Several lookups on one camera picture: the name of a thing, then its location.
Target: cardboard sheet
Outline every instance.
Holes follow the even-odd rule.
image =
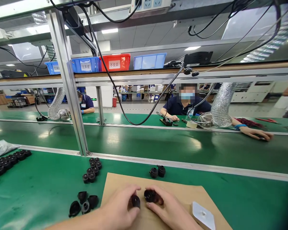
[[[108,173],[105,189],[103,191],[101,206],[105,205],[111,195],[120,187],[126,184],[137,184],[141,186],[141,190],[137,191],[137,195],[141,200],[141,212],[130,229],[132,230],[155,230],[155,229],[170,229],[155,213],[146,207],[144,199],[145,187],[157,185],[164,188],[166,191],[174,194],[178,200],[189,211],[192,201],[199,203],[201,206],[208,209],[214,215],[216,230],[232,230],[227,223],[217,206],[214,204],[208,193],[202,186],[182,185],[169,183],[158,180],[150,180],[139,177],[125,176],[114,173]]]

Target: hand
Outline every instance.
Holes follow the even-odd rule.
[[[257,140],[259,140],[260,138],[255,136],[254,134],[257,134],[257,135],[264,137],[267,141],[270,141],[274,136],[271,133],[267,133],[267,132],[264,132],[264,131],[258,130],[258,129],[251,129],[249,127],[240,127],[240,131],[242,133],[244,133],[245,135],[248,135],[248,136],[255,138]]]
[[[117,190],[108,203],[101,209],[106,222],[109,226],[107,229],[122,230],[129,228],[140,212],[138,207],[132,207],[128,210],[128,203],[132,195],[136,195],[136,191],[141,190],[138,185],[128,185],[125,188]]]
[[[179,118],[176,115],[172,115],[169,118],[171,118],[173,121],[179,121]]]
[[[163,199],[163,202],[159,201],[159,203],[163,203],[164,208],[161,208],[155,203],[146,203],[146,205],[150,210],[155,212],[171,229],[201,229],[193,217],[188,213],[188,211],[182,206],[182,204],[175,196],[164,191],[162,188],[156,185],[149,186],[146,189],[154,190]]]

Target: face mask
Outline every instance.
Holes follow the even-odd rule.
[[[195,97],[195,93],[180,93],[180,98],[182,100],[189,100],[192,97]]]

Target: tape roll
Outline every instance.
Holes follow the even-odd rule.
[[[197,127],[197,123],[194,121],[188,121],[187,122],[187,127],[189,128],[196,128]]]

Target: blue wristband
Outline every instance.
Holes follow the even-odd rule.
[[[245,125],[245,124],[235,125],[235,126],[234,126],[234,129],[240,131],[239,127],[247,127],[247,125]]]

